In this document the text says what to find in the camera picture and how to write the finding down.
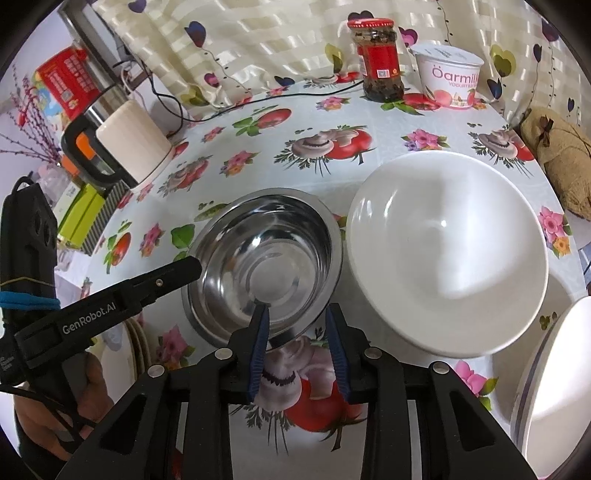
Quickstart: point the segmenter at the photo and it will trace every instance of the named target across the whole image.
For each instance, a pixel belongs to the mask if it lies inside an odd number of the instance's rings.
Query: stainless steel bowl
[[[343,252],[339,226],[315,196],[268,189],[224,208],[189,254],[202,263],[182,290],[185,313],[209,343],[226,345],[250,322],[255,302],[269,305],[269,348],[305,332],[329,302]]]

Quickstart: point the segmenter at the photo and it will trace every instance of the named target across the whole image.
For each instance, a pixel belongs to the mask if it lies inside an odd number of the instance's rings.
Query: human hand
[[[78,400],[78,414],[98,423],[111,409],[113,401],[107,394],[103,368],[97,357],[91,353],[86,355],[86,378],[88,385]],[[15,396],[14,409],[23,431],[33,442],[61,460],[70,459],[71,454],[64,450],[55,434],[56,431],[65,429],[45,405],[30,398]],[[62,416],[72,425],[67,415]],[[91,427],[85,426],[81,429],[80,436],[85,439],[91,431]]]

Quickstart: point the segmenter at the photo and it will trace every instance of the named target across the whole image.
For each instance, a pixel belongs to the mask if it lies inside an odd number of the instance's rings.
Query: electric kettle
[[[76,144],[86,134],[98,160],[88,161]],[[91,183],[108,188],[124,181],[129,188],[154,179],[173,157],[173,146],[148,113],[112,85],[66,127],[61,148]]]

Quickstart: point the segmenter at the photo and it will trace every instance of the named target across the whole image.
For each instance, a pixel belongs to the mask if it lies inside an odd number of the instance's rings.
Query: bowl rim
[[[339,225],[329,208],[324,203],[322,203],[322,201],[317,196],[303,192],[301,190],[287,188],[257,190],[234,200],[232,203],[220,210],[213,218],[211,218],[211,220],[208,221],[203,229],[197,234],[193,243],[189,246],[187,255],[195,256],[194,254],[197,251],[199,244],[203,242],[207,234],[213,229],[214,225],[232,210],[246,202],[250,202],[251,200],[268,196],[283,196],[292,198],[299,200],[311,207],[326,225],[327,233],[330,239],[330,264],[326,274],[326,279],[319,290],[316,299],[293,324],[273,335],[269,333],[269,341],[267,344],[267,349],[269,350],[280,348],[287,342],[302,335],[322,314],[326,306],[329,304],[330,298],[335,291],[343,264],[343,242],[340,237]],[[198,321],[197,314],[193,308],[193,301],[189,295],[189,287],[191,285],[192,283],[185,285],[181,289],[183,309],[189,320],[189,323],[197,330],[198,334],[201,335],[203,339],[205,339],[211,345],[218,347],[226,346],[228,344],[226,340],[206,330],[201,322]]]
[[[504,180],[511,188],[513,188],[513,190],[515,190],[517,192],[517,195],[523,200],[523,202],[525,203],[525,205],[527,206],[528,210],[530,211],[530,213],[532,214],[534,220],[535,220],[535,225],[537,226],[537,231],[538,234],[540,236],[540,241],[543,244],[543,253],[544,253],[544,287],[542,288],[542,292],[540,294],[540,299],[538,301],[538,305],[535,309],[534,312],[532,312],[531,317],[528,319],[527,323],[524,323],[523,327],[521,328],[521,330],[514,335],[512,338],[506,340],[503,344],[501,345],[497,345],[495,347],[491,347],[488,348],[487,350],[481,350],[481,351],[462,351],[462,352],[453,352],[453,351],[446,351],[446,350],[442,350],[442,349],[438,349],[438,348],[434,348],[431,345],[428,345],[427,343],[423,342],[420,339],[414,338],[413,336],[405,333],[402,329],[400,329],[398,327],[398,325],[393,322],[390,318],[390,315],[387,314],[387,312],[384,312],[382,308],[380,308],[376,302],[374,301],[374,299],[371,296],[371,292],[367,289],[366,285],[363,284],[363,281],[360,278],[359,275],[359,271],[358,271],[358,266],[355,262],[355,252],[353,251],[353,246],[352,246],[352,242],[347,242],[347,254],[348,254],[348,258],[349,258],[349,264],[351,265],[351,271],[353,272],[353,276],[355,277],[355,280],[357,281],[357,284],[359,285],[359,288],[361,289],[361,291],[363,292],[363,295],[365,296],[365,298],[369,301],[369,303],[371,304],[371,306],[374,308],[374,310],[380,315],[380,317],[382,317],[382,320],[384,320],[384,322],[390,327],[392,328],[397,334],[399,334],[402,338],[404,338],[407,342],[412,343],[413,345],[427,351],[430,353],[433,353],[435,355],[439,355],[439,356],[445,356],[448,358],[477,358],[480,356],[487,356],[487,355],[492,355],[494,353],[497,353],[501,350],[503,350],[504,348],[508,347],[510,344],[512,344],[513,342],[515,342],[519,337],[521,337],[521,335],[523,335],[525,333],[525,331],[529,328],[529,326],[532,324],[532,322],[535,320],[538,312],[540,311],[540,308],[542,306],[542,303],[544,301],[544,298],[546,296],[546,290],[548,288],[548,275],[549,275],[549,261],[548,261],[548,249],[546,247],[546,241],[545,241],[545,236],[544,236],[544,232],[542,230],[542,227],[540,225],[540,222],[538,221],[538,217],[533,209],[533,207],[530,205],[529,201],[525,198],[525,196],[523,195],[523,193],[521,193],[521,191],[515,186],[515,184],[513,184],[512,181],[510,181],[507,177],[505,177],[500,171],[498,171],[497,169],[491,167],[490,165],[484,163],[481,160],[478,160],[477,158],[471,157],[469,155],[465,155],[459,152],[454,152],[454,151],[443,151],[443,150],[428,150],[428,151],[420,151],[420,152],[409,152],[403,155],[399,155],[395,158],[393,158],[392,160],[383,163],[382,165],[380,165],[378,168],[376,168],[368,177],[367,179],[365,179],[365,181],[359,186],[359,189],[357,190],[357,192],[355,193],[355,197],[353,198],[353,202],[351,202],[351,207],[349,208],[349,213],[347,216],[348,219],[348,228],[352,228],[353,227],[353,213],[357,207],[357,205],[360,203],[360,195],[359,192],[361,191],[361,189],[363,188],[363,185],[369,181],[373,176],[379,176],[382,171],[383,168],[386,167],[387,165],[392,164],[393,162],[396,161],[400,161],[400,160],[406,160],[408,157],[412,156],[412,155],[417,155],[417,154],[421,154],[421,155],[430,155],[432,157],[434,156],[443,156],[443,155],[455,155],[457,157],[462,157],[468,161],[471,161],[473,163],[476,163],[482,167],[484,167],[486,170],[489,170],[491,172],[493,172],[495,175],[499,176],[502,180]]]

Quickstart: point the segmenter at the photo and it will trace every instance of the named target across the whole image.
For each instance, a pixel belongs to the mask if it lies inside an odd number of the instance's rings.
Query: red box
[[[99,96],[84,61],[86,52],[68,47],[41,65],[37,72],[70,120],[74,120]]]

